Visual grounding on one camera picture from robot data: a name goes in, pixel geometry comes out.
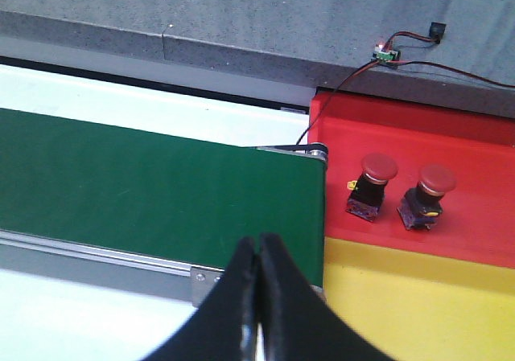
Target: red wire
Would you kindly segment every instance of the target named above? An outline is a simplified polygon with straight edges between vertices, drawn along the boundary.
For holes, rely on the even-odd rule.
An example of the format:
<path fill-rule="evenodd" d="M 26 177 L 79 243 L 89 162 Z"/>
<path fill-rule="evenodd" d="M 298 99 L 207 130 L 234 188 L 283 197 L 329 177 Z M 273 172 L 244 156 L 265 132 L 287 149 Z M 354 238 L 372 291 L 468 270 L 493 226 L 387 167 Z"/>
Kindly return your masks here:
<path fill-rule="evenodd" d="M 303 133 L 300 135 L 299 139 L 297 140 L 297 142 L 295 144 L 296 145 L 300 144 L 300 142 L 302 141 L 302 139 L 306 135 L 306 133 L 309 132 L 309 130 L 313 127 L 313 125 L 320 119 L 320 115 L 327 108 L 329 101 L 341 89 L 342 86 L 344 86 L 346 83 L 348 83 L 353 78 L 359 76 L 362 72 L 365 72 L 365 71 L 373 68 L 374 66 L 377 66 L 378 64 L 379 64 L 379 61 L 376 61 L 376 60 L 370 61 L 370 62 L 366 63 L 365 65 L 356 69 L 354 72 L 349 74 L 343 81 L 341 81 L 341 83 L 332 90 L 332 92 L 331 92 L 331 94 L 329 94 L 328 98 L 326 98 L 325 101 L 322 103 L 322 105 L 320 106 L 320 111 L 318 112 L 316 117 L 313 119 L 313 121 L 309 124 L 309 126 L 303 131 Z"/>
<path fill-rule="evenodd" d="M 388 61 L 387 64 L 392 64 L 392 65 L 395 65 L 395 66 L 404 66 L 404 65 L 413 65 L 413 64 L 427 65 L 427 66 L 432 66 L 434 68 L 440 68 L 440 69 L 448 70 L 449 72 L 458 73 L 458 74 L 461 74 L 463 76 L 467 76 L 467 77 L 470 77 L 470 78 L 473 78 L 473 79 L 476 79 L 476 80 L 479 80 L 479 81 L 486 82 L 488 84 L 492 84 L 492 85 L 496 85 L 496 86 L 501 86 L 502 88 L 510 88 L 510 89 L 514 89 L 515 88 L 515 85 L 503 84 L 501 82 L 490 80 L 489 78 L 478 76 L 477 74 L 466 72 L 466 71 L 461 70 L 461 69 L 453 68 L 451 66 L 447 66 L 447 65 L 443 65 L 443 64 L 437 64 L 436 62 L 429 62 L 429 61 Z"/>
<path fill-rule="evenodd" d="M 387 51 L 392 50 L 391 45 L 395 37 L 409 37 L 423 42 L 436 43 L 436 38 L 426 37 L 424 35 L 412 33 L 411 31 L 398 31 L 388 38 L 388 40 L 385 42 L 385 46 L 383 47 L 383 49 Z"/>

